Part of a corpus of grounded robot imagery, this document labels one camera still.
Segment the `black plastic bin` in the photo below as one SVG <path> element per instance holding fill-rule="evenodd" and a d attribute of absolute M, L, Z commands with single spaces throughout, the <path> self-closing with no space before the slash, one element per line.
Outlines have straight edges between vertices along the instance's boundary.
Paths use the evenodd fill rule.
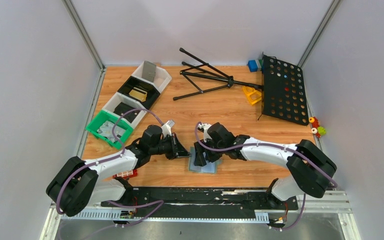
<path fill-rule="evenodd" d="M 154 85 L 134 76 L 130 76 L 117 92 L 138 101 L 148 110 L 161 95 Z"/>

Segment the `white plastic bin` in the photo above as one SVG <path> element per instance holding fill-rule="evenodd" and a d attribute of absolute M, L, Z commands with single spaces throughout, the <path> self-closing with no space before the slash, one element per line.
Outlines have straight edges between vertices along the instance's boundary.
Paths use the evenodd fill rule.
<path fill-rule="evenodd" d="M 115 116 L 116 119 L 118 119 L 120 116 L 123 116 L 125 112 L 133 109 L 144 108 L 145 107 L 139 101 L 133 99 L 130 96 L 116 92 L 103 106 L 102 110 L 110 113 L 111 115 Z M 129 113 L 126 117 L 123 117 L 122 120 L 129 124 L 133 129 L 135 129 L 145 117 L 146 113 L 147 112 L 143 110 L 136 110 Z"/>
<path fill-rule="evenodd" d="M 162 93 L 167 88 L 169 83 L 172 81 L 173 78 L 171 77 L 171 75 L 167 72 L 166 69 L 164 69 L 160 66 L 157 66 L 155 64 L 156 65 L 156 75 L 155 75 L 154 81 L 150 82 L 150 81 L 142 78 L 143 65 L 144 65 L 144 61 L 140 64 L 140 66 L 138 68 L 136 68 L 136 70 L 132 73 L 131 76 L 138 78 L 140 80 L 143 80 L 147 83 L 151 83 L 154 87 L 156 87 L 156 89 L 160 93 Z"/>

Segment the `green plastic bin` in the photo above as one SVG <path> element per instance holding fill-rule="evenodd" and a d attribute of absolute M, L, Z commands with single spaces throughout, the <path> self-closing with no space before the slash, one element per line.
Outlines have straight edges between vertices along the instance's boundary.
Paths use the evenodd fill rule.
<path fill-rule="evenodd" d="M 116 140 L 113 135 L 113 127 L 118 117 L 101 110 L 85 127 L 85 129 L 91 133 L 96 139 L 103 140 L 111 147 L 120 150 L 122 148 L 121 143 Z M 133 128 L 123 121 L 122 119 L 117 123 L 114 128 L 115 135 L 125 143 L 133 132 Z"/>

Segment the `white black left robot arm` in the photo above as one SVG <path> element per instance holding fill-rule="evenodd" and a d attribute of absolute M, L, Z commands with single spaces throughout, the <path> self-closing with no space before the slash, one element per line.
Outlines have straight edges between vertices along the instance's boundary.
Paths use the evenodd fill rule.
<path fill-rule="evenodd" d="M 56 203 L 59 213 L 68 217 L 88 205 L 124 199 L 132 186 L 121 177 L 108 178 L 137 170 L 154 155 L 174 160 L 187 158 L 190 153 L 166 125 L 149 125 L 140 138 L 119 152 L 86 161 L 78 156 L 69 158 L 45 193 Z"/>

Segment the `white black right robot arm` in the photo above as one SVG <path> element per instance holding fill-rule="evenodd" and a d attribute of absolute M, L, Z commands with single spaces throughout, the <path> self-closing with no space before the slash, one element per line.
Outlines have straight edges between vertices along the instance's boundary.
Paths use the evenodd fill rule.
<path fill-rule="evenodd" d="M 336 188 L 333 179 L 337 166 L 310 140 L 281 144 L 259 140 L 249 135 L 233 135 L 224 125 L 197 122 L 194 134 L 198 149 L 205 151 L 205 159 L 218 159 L 223 155 L 234 160 L 260 161 L 289 171 L 289 176 L 276 178 L 266 190 L 266 200 L 286 202 L 292 197 L 309 195 L 322 198 L 330 187 Z"/>

